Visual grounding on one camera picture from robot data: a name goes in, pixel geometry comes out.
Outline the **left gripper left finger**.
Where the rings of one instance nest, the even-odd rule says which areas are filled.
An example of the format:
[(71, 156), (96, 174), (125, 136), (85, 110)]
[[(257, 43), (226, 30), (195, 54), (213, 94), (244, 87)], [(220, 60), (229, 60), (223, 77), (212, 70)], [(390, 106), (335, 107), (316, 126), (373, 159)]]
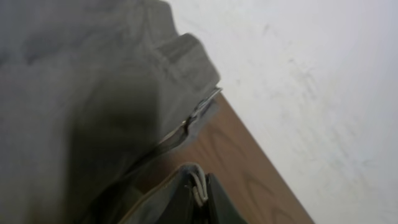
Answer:
[(191, 183), (179, 184), (156, 224), (192, 224), (195, 199)]

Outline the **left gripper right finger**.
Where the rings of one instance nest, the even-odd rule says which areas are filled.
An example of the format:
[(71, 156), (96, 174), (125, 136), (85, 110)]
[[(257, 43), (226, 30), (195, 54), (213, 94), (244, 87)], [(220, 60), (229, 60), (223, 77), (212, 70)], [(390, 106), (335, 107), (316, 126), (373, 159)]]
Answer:
[(206, 175), (208, 219), (211, 224), (247, 224), (214, 174)]

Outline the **khaki beige shorts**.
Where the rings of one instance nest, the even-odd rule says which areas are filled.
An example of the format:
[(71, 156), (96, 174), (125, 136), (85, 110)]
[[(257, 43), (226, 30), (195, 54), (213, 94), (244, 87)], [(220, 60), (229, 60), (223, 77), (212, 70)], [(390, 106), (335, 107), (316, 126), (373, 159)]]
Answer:
[(177, 199), (185, 194), (184, 201), (202, 208), (208, 201), (206, 177), (203, 169), (194, 162), (179, 166), (159, 185), (155, 186), (120, 219), (122, 224), (157, 223)]

